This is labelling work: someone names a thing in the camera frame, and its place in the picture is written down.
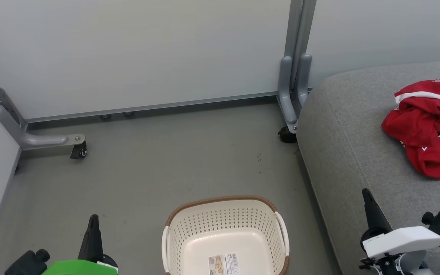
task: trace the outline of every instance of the gray metal foot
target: gray metal foot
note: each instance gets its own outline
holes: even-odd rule
[[[311,54],[306,53],[300,57],[300,63],[298,63],[298,84],[295,87],[295,92],[302,108],[309,95],[311,58]]]
[[[290,133],[296,133],[297,117],[295,109],[291,103],[290,98],[290,76],[291,76],[291,64],[293,59],[291,56],[285,56],[281,59],[280,76],[278,79],[278,102],[283,112],[286,125]]]
[[[23,150],[56,146],[75,146],[84,143],[84,134],[58,134],[36,136],[23,131],[3,106],[0,106],[0,122]]]

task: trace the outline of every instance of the basket bottom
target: basket bottom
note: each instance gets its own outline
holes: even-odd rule
[[[225,262],[224,255],[230,257],[227,265],[237,265],[220,270],[222,273],[215,270],[211,273],[210,270],[215,269],[211,261]],[[187,275],[273,275],[269,245],[261,232],[248,228],[197,235],[187,241],[181,258],[181,273]]]

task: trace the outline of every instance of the red clothing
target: red clothing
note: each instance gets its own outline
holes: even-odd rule
[[[440,79],[409,85],[395,99],[398,109],[387,115],[383,130],[405,145],[419,172],[440,179]]]

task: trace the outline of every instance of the barcode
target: barcode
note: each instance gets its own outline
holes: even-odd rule
[[[232,254],[232,260],[234,260],[234,266],[239,267],[239,262],[237,261],[237,254]]]

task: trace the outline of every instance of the white stripe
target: white stripe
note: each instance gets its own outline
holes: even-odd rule
[[[397,104],[400,104],[404,99],[408,99],[409,97],[427,97],[429,99],[439,99],[440,94],[435,94],[433,92],[406,92],[405,94],[395,96],[395,101]]]

